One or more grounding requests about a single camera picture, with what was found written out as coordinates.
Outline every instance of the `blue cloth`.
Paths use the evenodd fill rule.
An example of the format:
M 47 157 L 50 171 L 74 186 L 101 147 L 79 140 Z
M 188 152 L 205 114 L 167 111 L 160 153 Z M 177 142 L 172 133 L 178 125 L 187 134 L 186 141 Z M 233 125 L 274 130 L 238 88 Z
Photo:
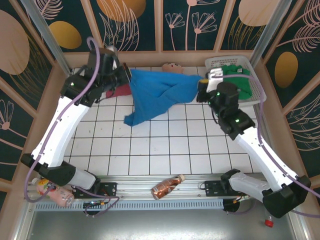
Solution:
M 174 104 L 190 103 L 197 95 L 197 75 L 171 72 L 131 70 L 130 88 L 134 101 L 134 112 L 125 116 L 129 126 L 164 114 Z

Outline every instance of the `white plastic basket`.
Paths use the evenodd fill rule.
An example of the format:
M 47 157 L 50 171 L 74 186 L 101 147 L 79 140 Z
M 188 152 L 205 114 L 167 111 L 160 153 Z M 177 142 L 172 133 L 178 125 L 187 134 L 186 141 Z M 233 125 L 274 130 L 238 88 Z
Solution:
M 205 60 L 205 67 L 207 70 L 212 68 L 219 68 L 223 65 L 241 65 L 244 69 L 250 71 L 250 75 L 255 79 L 258 79 L 255 70 L 251 66 L 248 58 L 242 55 L 230 55 L 230 56 L 218 56 L 213 58 L 208 58 Z M 252 91 L 252 97 L 246 100 L 239 100 L 239 107 L 248 107 L 254 104 L 260 103 L 260 91 L 257 83 L 249 79 L 249 84 Z M 263 101 L 267 99 L 265 91 L 263 91 Z

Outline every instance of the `green cloth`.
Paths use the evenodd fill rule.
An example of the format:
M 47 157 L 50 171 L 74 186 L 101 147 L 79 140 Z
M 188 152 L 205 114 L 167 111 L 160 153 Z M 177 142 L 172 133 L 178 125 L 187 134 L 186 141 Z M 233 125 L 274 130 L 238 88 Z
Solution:
M 223 75 L 231 74 L 245 74 L 250 75 L 250 71 L 243 68 L 241 65 L 223 65 L 222 67 Z M 235 84 L 241 91 L 239 92 L 239 99 L 245 100 L 252 97 L 252 91 L 249 84 L 249 79 L 246 77 L 229 77 L 224 78 L 223 81 Z

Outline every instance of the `brown bottle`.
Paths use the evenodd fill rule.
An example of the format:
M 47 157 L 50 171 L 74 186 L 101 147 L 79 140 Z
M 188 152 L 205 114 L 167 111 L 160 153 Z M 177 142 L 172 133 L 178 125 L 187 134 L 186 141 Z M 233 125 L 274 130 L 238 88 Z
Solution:
M 172 190 L 175 189 L 175 187 L 178 184 L 182 183 L 185 179 L 185 176 L 181 174 L 175 178 L 167 179 L 160 182 L 151 189 L 151 193 L 154 199 L 159 200 L 163 198 L 165 195 L 171 193 Z

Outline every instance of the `red cloth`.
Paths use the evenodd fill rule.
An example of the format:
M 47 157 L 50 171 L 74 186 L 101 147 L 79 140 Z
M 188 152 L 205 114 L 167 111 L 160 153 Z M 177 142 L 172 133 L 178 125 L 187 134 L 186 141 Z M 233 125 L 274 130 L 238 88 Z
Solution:
M 107 98 L 109 98 L 111 95 L 112 95 L 112 91 L 107 91 L 105 94 Z M 118 96 L 127 96 L 127 95 L 131 95 L 129 84 L 117 87 L 114 95 L 111 98 L 118 97 Z

